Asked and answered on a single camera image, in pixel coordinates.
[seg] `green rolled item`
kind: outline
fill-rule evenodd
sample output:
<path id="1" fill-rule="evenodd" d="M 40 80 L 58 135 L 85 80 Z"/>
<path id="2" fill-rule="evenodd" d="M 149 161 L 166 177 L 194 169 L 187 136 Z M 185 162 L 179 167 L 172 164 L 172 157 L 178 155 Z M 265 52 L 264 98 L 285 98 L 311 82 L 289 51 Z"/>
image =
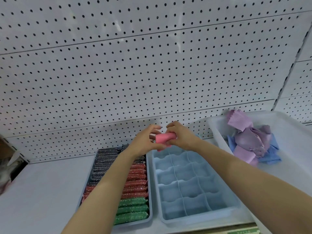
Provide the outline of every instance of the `green rolled item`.
<path id="1" fill-rule="evenodd" d="M 133 212 L 133 213 L 125 213 L 120 214 L 115 217 L 114 225 L 122 224 L 126 222 L 139 221 L 146 219 L 148 217 L 147 212 Z"/>
<path id="2" fill-rule="evenodd" d="M 119 207 L 117 210 L 117 215 L 123 214 L 123 213 L 133 213 L 133 212 L 147 212 L 149 210 L 149 207 L 146 204 L 143 205 L 135 205 L 135 206 L 123 206 Z"/>
<path id="3" fill-rule="evenodd" d="M 145 199 L 144 197 L 122 199 L 120 200 L 118 207 L 146 204 L 146 202 L 147 199 Z"/>

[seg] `blue storage tray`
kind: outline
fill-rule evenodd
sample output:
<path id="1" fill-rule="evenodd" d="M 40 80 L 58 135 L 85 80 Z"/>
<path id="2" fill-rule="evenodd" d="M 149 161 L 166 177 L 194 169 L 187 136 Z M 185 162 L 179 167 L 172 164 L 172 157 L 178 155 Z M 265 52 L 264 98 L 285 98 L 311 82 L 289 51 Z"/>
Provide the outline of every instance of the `blue storage tray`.
<path id="1" fill-rule="evenodd" d="M 236 195 L 198 153 L 171 146 L 152 151 L 162 222 L 192 224 L 226 217 L 239 205 Z"/>
<path id="2" fill-rule="evenodd" d="M 118 154 L 121 153 L 124 149 L 127 148 L 127 145 L 123 145 L 122 147 L 116 147 L 116 149 L 119 150 Z M 85 185 L 83 187 L 83 190 L 81 192 L 81 196 L 80 196 L 80 199 L 79 199 L 79 203 L 77 205 L 77 208 L 76 208 L 76 211 L 77 209 L 79 208 L 79 206 L 81 205 L 81 200 L 82 200 L 82 195 L 84 194 L 85 192 L 85 188 L 87 186 L 87 184 L 91 183 L 91 176 L 92 176 L 92 169 L 95 165 L 95 162 L 96 162 L 96 156 L 94 156 L 94 160 L 93 160 L 93 165 L 92 167 L 90 168 L 90 172 L 89 172 L 89 176 L 88 178 L 86 179 L 86 182 L 85 182 Z M 152 210 L 152 200 L 151 200 L 151 185 L 150 185 L 150 177 L 149 177 L 149 159 L 148 159 L 148 156 L 145 156 L 146 157 L 146 170 L 147 170 L 147 187 L 148 187 L 148 193 L 149 193 L 149 196 L 147 197 L 148 199 L 148 206 L 149 206 L 149 216 L 148 218 L 146 219 L 143 219 L 143 220 L 139 220 L 139 221 L 133 221 L 133 222 L 127 222 L 127 223 L 123 223 L 123 224 L 118 224 L 118 225 L 114 225 L 113 226 L 113 230 L 119 230 L 119 229 L 124 229 L 124 228 L 127 228 L 128 226 L 134 226 L 134 225 L 138 225 L 138 228 L 140 225 L 144 225 L 144 224 L 147 224 L 148 222 L 150 222 L 153 218 L 153 210 Z"/>

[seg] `person's left hand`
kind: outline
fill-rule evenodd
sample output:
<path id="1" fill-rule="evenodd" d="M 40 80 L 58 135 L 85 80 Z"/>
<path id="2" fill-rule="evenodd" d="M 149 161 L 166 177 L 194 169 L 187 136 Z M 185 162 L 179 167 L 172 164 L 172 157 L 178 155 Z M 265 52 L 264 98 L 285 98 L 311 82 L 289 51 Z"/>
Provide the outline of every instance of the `person's left hand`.
<path id="1" fill-rule="evenodd" d="M 153 140 L 155 140 L 155 135 L 151 134 L 161 134 L 161 132 L 158 131 L 159 129 L 161 129 L 161 126 L 159 125 L 149 125 L 146 129 L 136 135 L 126 151 L 136 158 L 145 155 L 153 149 L 165 149 L 166 145 L 153 142 Z"/>

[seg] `person's right hand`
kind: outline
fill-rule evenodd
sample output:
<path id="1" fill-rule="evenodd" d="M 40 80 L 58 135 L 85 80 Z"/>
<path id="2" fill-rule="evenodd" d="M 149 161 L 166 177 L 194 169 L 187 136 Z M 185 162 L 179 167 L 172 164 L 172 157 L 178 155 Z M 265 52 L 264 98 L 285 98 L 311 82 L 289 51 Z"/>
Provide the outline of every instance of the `person's right hand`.
<path id="1" fill-rule="evenodd" d="M 167 126 L 168 132 L 174 132 L 177 135 L 177 139 L 171 139 L 167 143 L 171 145 L 176 145 L 185 150 L 192 150 L 196 149 L 196 145 L 198 144 L 201 139 L 193 134 L 188 128 L 182 125 L 180 122 L 174 121 L 169 123 Z"/>

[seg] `empty compartment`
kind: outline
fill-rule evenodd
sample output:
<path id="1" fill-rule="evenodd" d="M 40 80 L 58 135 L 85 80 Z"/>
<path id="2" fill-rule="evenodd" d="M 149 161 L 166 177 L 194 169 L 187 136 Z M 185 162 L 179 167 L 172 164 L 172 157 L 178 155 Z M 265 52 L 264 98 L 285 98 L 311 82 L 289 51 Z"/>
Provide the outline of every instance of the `empty compartment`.
<path id="1" fill-rule="evenodd" d="M 158 186 L 158 189 L 161 201 L 173 202 L 179 198 L 182 198 L 177 182 L 174 182 L 170 185 L 160 185 Z"/>
<path id="2" fill-rule="evenodd" d="M 219 189 L 213 181 L 213 176 L 198 177 L 199 185 L 205 193 L 217 193 Z"/>
<path id="3" fill-rule="evenodd" d="M 166 157 L 167 155 L 169 155 L 169 152 L 167 149 L 158 152 L 157 150 L 153 150 L 153 157 L 158 157 L 160 159 Z"/>
<path id="4" fill-rule="evenodd" d="M 171 161 L 174 166 L 186 166 L 190 163 L 186 152 L 183 152 L 180 155 L 171 155 Z"/>
<path id="5" fill-rule="evenodd" d="M 155 168 L 160 170 L 167 170 L 169 167 L 172 167 L 171 156 L 167 155 L 165 158 L 154 158 Z"/>
<path id="6" fill-rule="evenodd" d="M 184 167 L 182 166 L 174 167 L 174 172 L 178 180 L 188 181 L 193 177 L 196 177 L 192 164 L 186 165 Z"/>
<path id="7" fill-rule="evenodd" d="M 202 163 L 207 162 L 202 156 L 200 156 L 198 153 L 195 153 L 193 151 L 188 151 L 188 159 L 190 162 L 196 162 L 196 163 Z"/>
<path id="8" fill-rule="evenodd" d="M 205 194 L 201 194 L 195 198 L 183 198 L 186 214 L 194 215 L 198 213 L 205 213 L 211 211 L 208 206 Z"/>
<path id="9" fill-rule="evenodd" d="M 165 220 L 186 216 L 182 198 L 171 203 L 161 202 L 161 209 Z"/>
<path id="10" fill-rule="evenodd" d="M 170 154 L 175 154 L 175 155 L 179 155 L 184 152 L 183 149 L 175 145 L 171 145 L 171 147 L 168 147 L 165 150 L 167 150 Z"/>
<path id="11" fill-rule="evenodd" d="M 222 198 L 221 192 L 215 194 L 206 193 L 205 195 L 207 198 L 208 205 L 212 210 L 227 208 L 227 205 Z"/>
<path id="12" fill-rule="evenodd" d="M 211 171 L 209 169 L 208 163 L 192 163 L 194 172 L 199 177 L 209 177 L 211 175 Z"/>
<path id="13" fill-rule="evenodd" d="M 173 167 L 167 169 L 166 171 L 156 170 L 156 176 L 158 184 L 169 185 L 173 181 L 177 180 Z"/>
<path id="14" fill-rule="evenodd" d="M 200 194 L 203 194 L 203 191 L 199 186 L 197 177 L 194 177 L 189 181 L 179 181 L 179 187 L 182 197 L 194 198 Z"/>

